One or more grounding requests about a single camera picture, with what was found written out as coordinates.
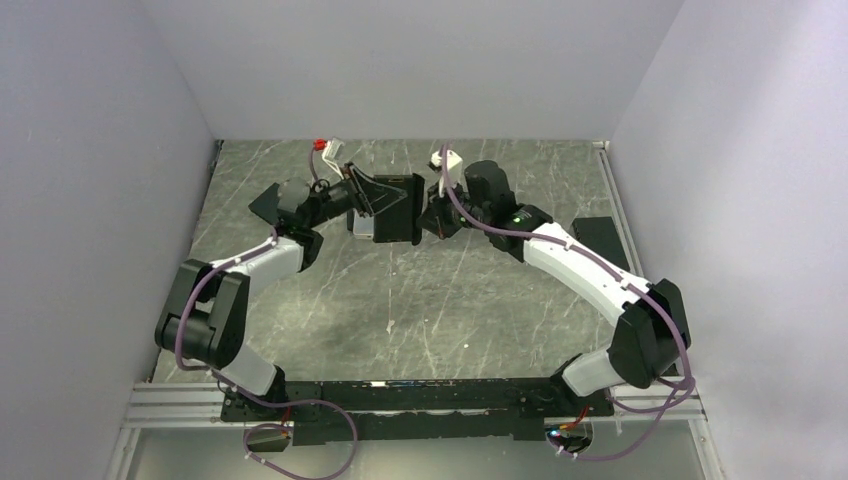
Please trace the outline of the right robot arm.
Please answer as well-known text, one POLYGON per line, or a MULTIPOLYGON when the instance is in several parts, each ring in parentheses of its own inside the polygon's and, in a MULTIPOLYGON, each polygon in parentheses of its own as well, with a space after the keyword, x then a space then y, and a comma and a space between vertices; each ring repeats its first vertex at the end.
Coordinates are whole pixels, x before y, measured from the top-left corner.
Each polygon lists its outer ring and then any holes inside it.
POLYGON ((439 176, 428 190, 420 226, 441 239, 463 228, 484 233, 497 250, 577 293, 613 327, 612 340, 566 361, 552 376, 551 401, 574 415, 590 394, 629 385, 646 389, 691 344, 679 288, 652 283, 592 251, 546 212, 520 204, 494 161, 464 166, 449 150, 428 162, 439 176))

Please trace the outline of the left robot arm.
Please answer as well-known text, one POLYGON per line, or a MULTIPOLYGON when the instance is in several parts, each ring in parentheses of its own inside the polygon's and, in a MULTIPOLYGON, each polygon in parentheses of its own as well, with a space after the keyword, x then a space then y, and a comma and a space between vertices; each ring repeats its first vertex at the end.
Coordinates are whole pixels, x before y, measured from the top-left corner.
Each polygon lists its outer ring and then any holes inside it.
POLYGON ((424 180, 418 174, 370 176, 352 163, 335 183, 294 178, 274 183, 249 205, 271 228, 266 240, 212 262, 189 259, 178 269, 154 331, 184 371, 209 371, 248 398, 264 420, 287 406, 284 370, 245 340, 249 300, 275 282, 312 266, 324 238, 318 226, 357 215, 374 221, 376 243, 421 239, 424 180))

